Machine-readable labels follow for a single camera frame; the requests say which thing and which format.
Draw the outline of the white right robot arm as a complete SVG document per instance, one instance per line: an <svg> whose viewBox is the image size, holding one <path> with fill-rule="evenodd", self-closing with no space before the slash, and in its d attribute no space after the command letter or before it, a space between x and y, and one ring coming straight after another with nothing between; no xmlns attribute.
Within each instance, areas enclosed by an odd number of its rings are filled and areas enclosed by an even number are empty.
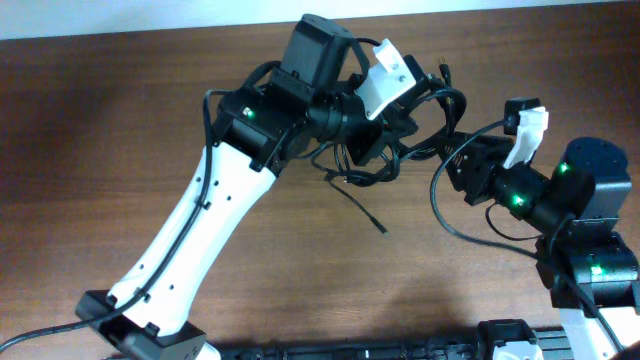
<svg viewBox="0 0 640 360"><path fill-rule="evenodd" d="M572 140L551 176L518 160L505 137L457 132L435 145L455 190L487 200L539 231L532 258L578 359L623 358L639 343L639 262L615 226L632 188L625 153Z"/></svg>

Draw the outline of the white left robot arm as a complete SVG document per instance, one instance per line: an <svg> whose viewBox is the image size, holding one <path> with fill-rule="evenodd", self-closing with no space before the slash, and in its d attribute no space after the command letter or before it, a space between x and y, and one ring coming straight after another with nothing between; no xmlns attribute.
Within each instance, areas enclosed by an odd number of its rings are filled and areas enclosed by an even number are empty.
<svg viewBox="0 0 640 360"><path fill-rule="evenodd" d="M182 198L136 264L76 315L130 359L216 359L188 320L210 267L237 225L311 140L345 147L356 165L379 155L418 82L416 62L389 41L365 53L349 30L306 14L281 60L259 65L205 108L205 145Z"/></svg>

